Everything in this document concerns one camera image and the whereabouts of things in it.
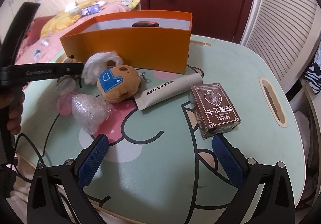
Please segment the person's left hand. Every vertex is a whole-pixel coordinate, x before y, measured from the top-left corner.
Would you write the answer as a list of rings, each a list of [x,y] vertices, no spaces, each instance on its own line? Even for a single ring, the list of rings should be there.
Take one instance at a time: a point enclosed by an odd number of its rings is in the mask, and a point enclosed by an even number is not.
[[[15,104],[17,99],[13,91],[1,94],[1,110],[8,111],[8,115],[1,114],[1,126],[5,126],[11,135],[17,135],[21,131],[24,92],[20,91],[18,97],[19,100]]]

